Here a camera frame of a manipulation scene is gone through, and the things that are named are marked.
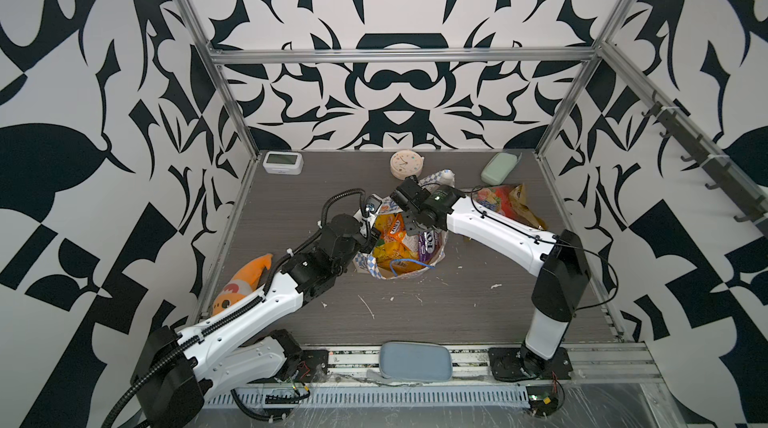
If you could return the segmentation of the blue checkered paper bag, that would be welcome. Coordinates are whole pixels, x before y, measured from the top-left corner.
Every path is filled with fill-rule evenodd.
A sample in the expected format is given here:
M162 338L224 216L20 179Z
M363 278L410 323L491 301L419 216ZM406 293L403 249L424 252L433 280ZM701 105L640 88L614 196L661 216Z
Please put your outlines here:
M409 234L406 215L390 198L384 199L373 227L380 237L372 252L359 253L352 261L360 273L379 280L415 278L444 258L448 234L437 229Z

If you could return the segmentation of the red fruit snack bag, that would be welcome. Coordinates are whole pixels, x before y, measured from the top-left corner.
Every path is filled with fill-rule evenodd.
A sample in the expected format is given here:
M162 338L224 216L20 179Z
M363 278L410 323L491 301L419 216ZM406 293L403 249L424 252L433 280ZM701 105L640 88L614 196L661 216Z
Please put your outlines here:
M514 186L516 185L502 185L482 188L473 194L473 199L476 203L482 205L488 210L516 221L515 214L509 202L509 194Z

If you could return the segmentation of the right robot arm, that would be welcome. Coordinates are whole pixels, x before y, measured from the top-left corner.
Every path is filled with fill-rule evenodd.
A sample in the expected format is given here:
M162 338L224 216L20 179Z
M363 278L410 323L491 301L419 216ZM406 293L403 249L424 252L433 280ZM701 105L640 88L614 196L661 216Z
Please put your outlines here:
M471 191L445 184L428 189L414 176L392 192L406 227L414 233L437 229L461 235L494 250L536 278L531 294L533 317L517 349L491 348L492 376L502 382L567 377L571 361L562 343L591 280L584 248L574 232L556 235L539 230L481 205Z

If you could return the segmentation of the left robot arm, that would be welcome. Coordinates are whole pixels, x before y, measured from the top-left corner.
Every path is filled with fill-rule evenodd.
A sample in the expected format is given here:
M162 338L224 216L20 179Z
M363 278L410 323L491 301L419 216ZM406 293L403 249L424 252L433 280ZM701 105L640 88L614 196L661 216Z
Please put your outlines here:
M353 258L372 251L383 200L362 189L332 196L318 230L271 264L262 286L204 321L175 332L163 327L145 343L127 391L106 415L115 425L132 400L143 427L184 427L206 402L247 381L290 376L301 354L293 338L275 332L246 343L332 288Z

